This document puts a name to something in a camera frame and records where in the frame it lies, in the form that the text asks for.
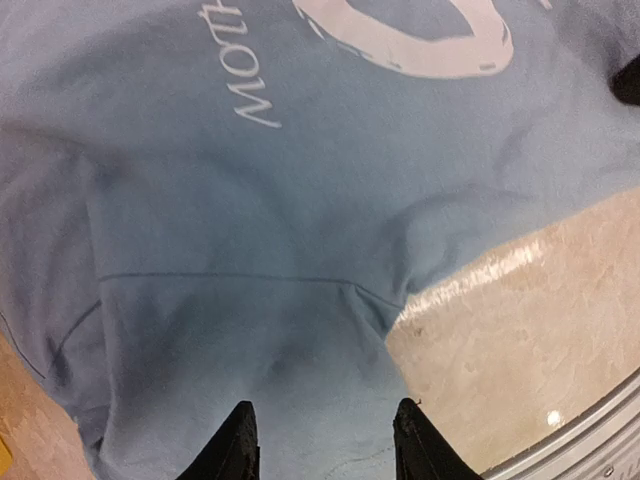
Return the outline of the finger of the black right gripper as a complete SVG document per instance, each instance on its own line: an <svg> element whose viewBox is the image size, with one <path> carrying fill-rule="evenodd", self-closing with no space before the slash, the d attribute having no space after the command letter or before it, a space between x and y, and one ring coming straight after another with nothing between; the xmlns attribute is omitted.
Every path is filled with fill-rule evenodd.
<svg viewBox="0 0 640 480"><path fill-rule="evenodd" d="M640 106L640 56L637 55L622 69L615 73L609 88L613 96L621 103Z"/></svg>

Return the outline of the light blue printed t-shirt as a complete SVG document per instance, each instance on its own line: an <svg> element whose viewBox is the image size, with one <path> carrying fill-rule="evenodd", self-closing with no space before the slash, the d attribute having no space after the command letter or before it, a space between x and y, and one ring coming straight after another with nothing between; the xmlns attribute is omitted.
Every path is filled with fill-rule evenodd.
<svg viewBox="0 0 640 480"><path fill-rule="evenodd" d="M99 479L242 402L264 479L391 479L410 295L639 183L635 1L5 1L1 330Z"/></svg>

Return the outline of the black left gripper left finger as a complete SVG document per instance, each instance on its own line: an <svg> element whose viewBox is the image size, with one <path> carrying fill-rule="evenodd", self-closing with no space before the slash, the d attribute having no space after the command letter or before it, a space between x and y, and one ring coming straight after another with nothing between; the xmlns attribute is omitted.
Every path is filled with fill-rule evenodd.
<svg viewBox="0 0 640 480"><path fill-rule="evenodd" d="M177 480L259 480L260 447L253 404L240 401Z"/></svg>

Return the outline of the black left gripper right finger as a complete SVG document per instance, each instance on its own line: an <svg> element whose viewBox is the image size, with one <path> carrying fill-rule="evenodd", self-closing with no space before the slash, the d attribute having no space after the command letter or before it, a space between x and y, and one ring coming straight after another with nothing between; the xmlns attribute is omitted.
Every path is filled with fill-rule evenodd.
<svg viewBox="0 0 640 480"><path fill-rule="evenodd" d="M414 400L399 403L393 430L398 480L482 480Z"/></svg>

